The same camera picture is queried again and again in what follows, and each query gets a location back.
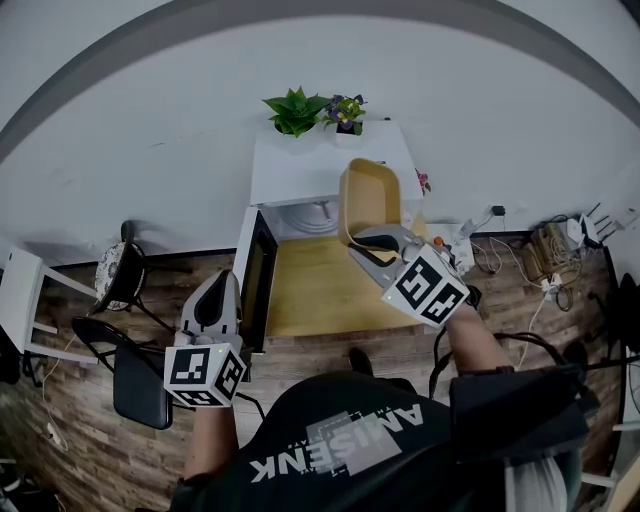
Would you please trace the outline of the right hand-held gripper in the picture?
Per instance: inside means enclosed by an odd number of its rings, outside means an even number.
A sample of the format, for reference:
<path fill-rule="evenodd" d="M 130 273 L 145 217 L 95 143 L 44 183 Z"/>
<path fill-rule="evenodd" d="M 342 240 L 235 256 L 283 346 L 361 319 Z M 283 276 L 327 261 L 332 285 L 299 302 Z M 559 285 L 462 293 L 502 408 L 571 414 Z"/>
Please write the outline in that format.
<path fill-rule="evenodd" d="M 364 229 L 353 242 L 371 250 L 404 250 L 417 245 L 418 236 L 400 224 L 384 224 Z M 401 259 L 383 261 L 361 247 L 349 246 L 349 256 L 386 290 L 384 301 L 426 325 L 441 327 L 469 296 L 442 247 L 425 243 L 404 269 Z"/>

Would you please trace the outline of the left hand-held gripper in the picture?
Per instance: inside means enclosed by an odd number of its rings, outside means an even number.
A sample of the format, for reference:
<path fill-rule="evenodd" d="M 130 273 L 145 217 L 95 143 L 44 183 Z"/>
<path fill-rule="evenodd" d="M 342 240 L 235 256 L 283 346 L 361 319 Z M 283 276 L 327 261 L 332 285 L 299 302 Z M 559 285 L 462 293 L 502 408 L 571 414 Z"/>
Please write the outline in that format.
<path fill-rule="evenodd" d="M 241 320 L 239 284 L 231 270 L 209 277 L 188 297 L 180 321 L 184 331 L 165 350 L 163 369 L 164 389 L 180 404 L 191 408 L 232 405 L 248 372 L 238 350 Z M 233 336 L 223 342 L 194 335 L 213 325 L 216 333 Z"/>

